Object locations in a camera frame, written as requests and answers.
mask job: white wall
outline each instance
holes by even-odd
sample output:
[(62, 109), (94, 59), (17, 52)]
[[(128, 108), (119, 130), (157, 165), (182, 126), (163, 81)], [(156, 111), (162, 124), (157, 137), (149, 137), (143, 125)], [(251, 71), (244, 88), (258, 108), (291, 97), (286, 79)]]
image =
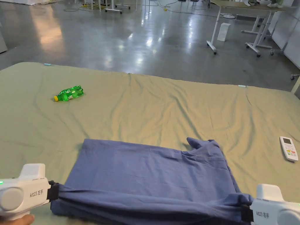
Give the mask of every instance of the white wall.
[(295, 7), (286, 12), (276, 12), (271, 21), (269, 31), (273, 40), (282, 49), (286, 43), (284, 54), (300, 68), (300, 0), (284, 0), (285, 6)]

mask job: cable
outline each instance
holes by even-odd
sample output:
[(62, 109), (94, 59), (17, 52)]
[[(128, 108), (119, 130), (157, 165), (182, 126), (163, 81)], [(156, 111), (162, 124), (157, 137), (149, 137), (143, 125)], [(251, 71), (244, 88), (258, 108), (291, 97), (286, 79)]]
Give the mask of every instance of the cable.
[[(106, 6), (101, 5), (101, 9), (105, 9), (105, 8), (106, 8)], [(86, 3), (86, 4), (80, 6), (80, 7), (77, 8), (77, 9), (74, 9), (74, 8), (66, 8), (66, 9), (64, 9), (64, 11), (65, 11), (65, 12), (76, 12), (76, 11), (78, 11), (78, 10), (81, 10), (81, 11), (92, 12), (91, 9), (92, 9), (92, 4), (91, 4), (91, 3)], [(99, 9), (99, 4), (94, 3), (94, 4), (93, 4), (93, 9)]]
[(195, 9), (195, 8), (193, 8), (193, 5), (191, 6), (191, 8), (194, 10), (206, 10), (206, 7), (204, 9)]

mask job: mattress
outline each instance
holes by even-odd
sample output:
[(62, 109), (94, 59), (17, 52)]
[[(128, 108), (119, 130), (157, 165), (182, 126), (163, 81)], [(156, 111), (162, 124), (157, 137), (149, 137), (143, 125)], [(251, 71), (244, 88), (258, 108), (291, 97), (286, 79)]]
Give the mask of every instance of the mattress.
[[(54, 102), (76, 85), (84, 96)], [(285, 160), (279, 141), (300, 149), (300, 101), (290, 92), (19, 63), (0, 71), (0, 96), (1, 178), (44, 163), (46, 177), (63, 184), (85, 138), (188, 151), (193, 137), (219, 143), (242, 192), (255, 197), (257, 184), (274, 184), (300, 202), (300, 163)], [(36, 224), (83, 223), (49, 207), (32, 210)]]

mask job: concrete floor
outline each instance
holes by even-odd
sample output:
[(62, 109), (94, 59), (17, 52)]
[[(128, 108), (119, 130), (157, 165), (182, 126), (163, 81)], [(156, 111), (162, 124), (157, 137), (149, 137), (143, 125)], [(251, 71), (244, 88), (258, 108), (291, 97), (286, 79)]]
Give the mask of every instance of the concrete floor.
[[(160, 0), (162, 5), (170, 2)], [(228, 40), (217, 41), (219, 51), (213, 55), (206, 40), (211, 39), (218, 12), (214, 5), (208, 10), (198, 2), (191, 8), (192, 2), (187, 1), (168, 8), (208, 16), (165, 12), (159, 6), (142, 7), (142, 11), (138, 6), (137, 12), (132, 6), (122, 15), (104, 10), (63, 11), (79, 6), (74, 0), (37, 6), (0, 3), (8, 47), (0, 54), (0, 69), (19, 62), (41, 62), (286, 91), (295, 83), (290, 74), (299, 73), (283, 55), (270, 56), (262, 49), (261, 58), (256, 58), (245, 48), (244, 43), (253, 42), (255, 36), (240, 31), (251, 29), (253, 22), (221, 18), (221, 23), (232, 25)]]

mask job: white table leg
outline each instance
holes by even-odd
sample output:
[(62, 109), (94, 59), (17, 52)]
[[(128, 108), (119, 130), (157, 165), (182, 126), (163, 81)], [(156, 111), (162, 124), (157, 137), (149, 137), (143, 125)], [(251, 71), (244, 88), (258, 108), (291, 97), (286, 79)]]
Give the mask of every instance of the white table leg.
[(257, 33), (257, 35), (256, 35), (256, 38), (255, 38), (254, 43), (249, 43), (249, 42), (246, 42), (246, 43), (245, 43), (247, 48), (251, 48), (253, 51), (256, 52), (256, 56), (257, 56), (258, 58), (260, 57), (260, 51), (256, 48), (256, 46), (257, 46), (258, 41), (259, 41), (259, 39), (260, 39), (260, 36), (261, 36), (261, 34), (262, 34), (262, 32), (263, 32), (263, 29), (264, 29), (265, 24), (266, 24), (266, 18), (263, 19), (263, 22), (262, 22), (262, 24), (261, 24), (261, 26), (260, 26), (260, 28), (259, 28), (259, 31), (258, 31), (258, 33)]
[(107, 11), (118, 11), (118, 12), (120, 12), (122, 14), (122, 10), (114, 9), (114, 7), (115, 7), (114, 0), (112, 0), (111, 9), (107, 7), (107, 0), (106, 0), (106, 9), (105, 9), (105, 12), (107, 12)]
[(220, 9), (219, 9), (219, 13), (218, 13), (218, 16), (217, 16), (216, 24), (214, 26), (214, 33), (212, 34), (211, 41), (208, 41), (208, 40), (206, 41), (207, 45), (214, 51), (214, 55), (217, 54), (217, 49), (214, 46), (214, 39), (215, 39), (215, 35), (216, 35), (216, 32), (217, 32), (219, 18), (220, 18), (220, 15), (221, 15), (221, 9), (222, 9), (222, 7), (220, 7)]
[(262, 36), (260, 37), (258, 44), (262, 44), (263, 40), (265, 39), (267, 31), (269, 29), (269, 26), (271, 24), (271, 18), (273, 17), (273, 15), (274, 15), (274, 12), (270, 11), (270, 15), (268, 17), (267, 23), (265, 25), (265, 28), (264, 28), (264, 30), (262, 32)]
[(291, 92), (293, 94), (295, 94), (295, 92), (297, 91), (297, 89), (299, 88), (299, 86), (300, 86), (300, 78), (298, 78), (298, 80), (296, 81), (296, 83), (295, 83), (293, 89), (291, 90)]
[(258, 44), (256, 45), (257, 47), (260, 47), (260, 48), (268, 48), (268, 49), (272, 49), (272, 46), (269, 46), (269, 45), (263, 45), (263, 41), (265, 39), (266, 36), (269, 36), (269, 35), (266, 35), (268, 29), (269, 29), (269, 26), (270, 26), (270, 23), (271, 23), (271, 19), (272, 19), (272, 15), (274, 14), (274, 12), (270, 11), (270, 15), (268, 17), (268, 20), (267, 20), (267, 23), (265, 25), (265, 28), (262, 32), (262, 35), (260, 36), (260, 39), (258, 41)]
[(258, 24), (259, 20), (260, 20), (260, 17), (259, 16), (256, 17), (256, 20), (255, 20), (255, 23), (253, 25), (252, 31), (242, 30), (241, 32), (242, 33), (247, 33), (247, 34), (257, 34), (258, 32), (256, 32), (255, 30), (256, 30), (256, 27), (257, 27), (257, 24)]

